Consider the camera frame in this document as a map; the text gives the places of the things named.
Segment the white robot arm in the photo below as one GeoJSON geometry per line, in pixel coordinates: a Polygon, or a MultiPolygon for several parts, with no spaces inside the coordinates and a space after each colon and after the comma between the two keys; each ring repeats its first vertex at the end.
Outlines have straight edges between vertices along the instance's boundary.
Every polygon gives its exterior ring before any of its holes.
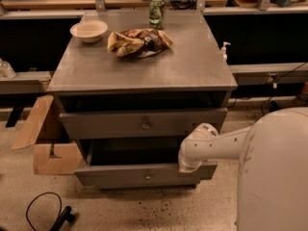
{"type": "Polygon", "coordinates": [[[282,109],[220,135],[198,125],[181,143],[179,170],[239,161],[237,231],[308,231],[308,108],[282,109]]]}

